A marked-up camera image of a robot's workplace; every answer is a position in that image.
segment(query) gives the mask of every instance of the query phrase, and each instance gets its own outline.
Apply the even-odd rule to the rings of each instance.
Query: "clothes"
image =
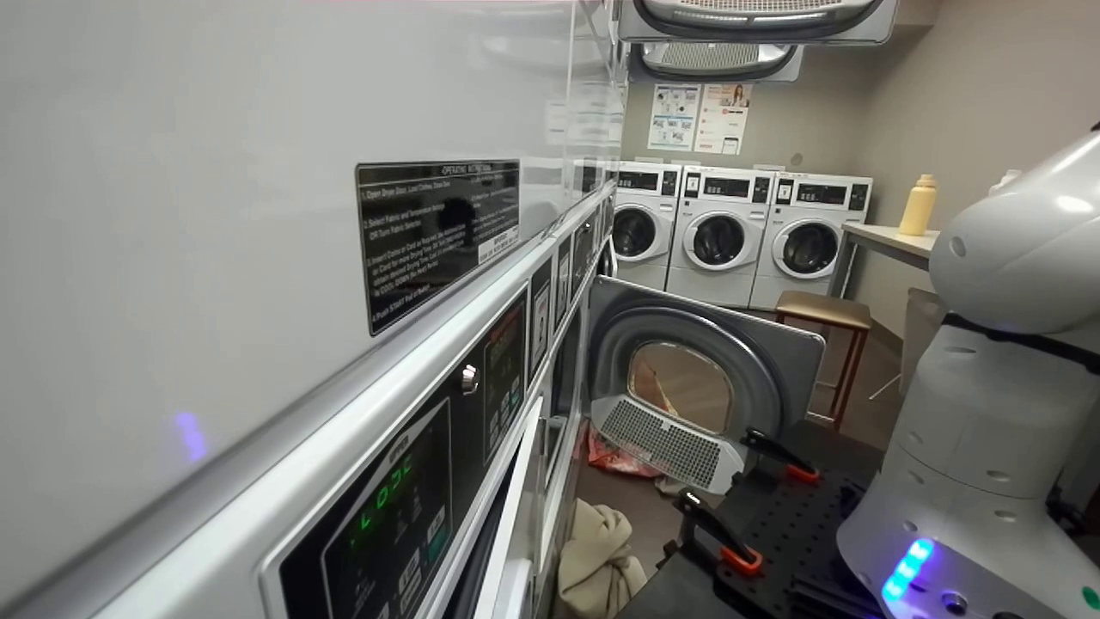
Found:
[[[641,585],[647,569],[628,556],[631,526],[618,510],[578,498],[575,535],[560,550],[558,593],[581,619],[615,615]]]

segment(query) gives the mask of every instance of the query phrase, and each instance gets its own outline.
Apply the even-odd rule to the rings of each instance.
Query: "blue light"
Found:
[[[913,576],[921,573],[921,568],[927,564],[936,542],[930,540],[913,540],[903,556],[896,560],[894,573],[884,585],[884,597],[896,600],[903,597],[903,592],[913,585]]]
[[[205,446],[205,432],[199,427],[199,417],[186,411],[186,410],[176,411],[176,431],[178,431],[178,441],[182,441],[186,459],[190,465],[205,459],[208,446]]]

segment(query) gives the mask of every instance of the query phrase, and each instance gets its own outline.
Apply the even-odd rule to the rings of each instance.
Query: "washing machine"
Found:
[[[684,166],[668,293],[750,305],[773,173]]]
[[[679,166],[622,161],[615,166],[615,178],[613,242],[618,277],[664,287],[679,207]]]
[[[776,198],[756,263],[754,308],[773,308],[782,287],[829,293],[846,222],[861,222],[873,178],[866,175],[776,175]]]

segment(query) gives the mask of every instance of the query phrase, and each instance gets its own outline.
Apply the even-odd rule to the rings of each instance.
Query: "front-loading washer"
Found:
[[[866,175],[776,175],[776,198],[762,232],[754,308],[773,308],[787,287],[829,293],[846,222],[861,222],[873,178]]]
[[[687,166],[668,293],[750,305],[771,191],[773,173]]]
[[[618,277],[664,287],[671,237],[679,207],[679,166],[615,166],[615,256]]]

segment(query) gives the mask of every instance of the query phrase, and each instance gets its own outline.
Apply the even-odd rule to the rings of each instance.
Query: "white robot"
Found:
[[[1100,569],[1049,520],[1100,402],[1100,134],[954,217],[881,473],[837,530],[889,615],[1100,619]]]

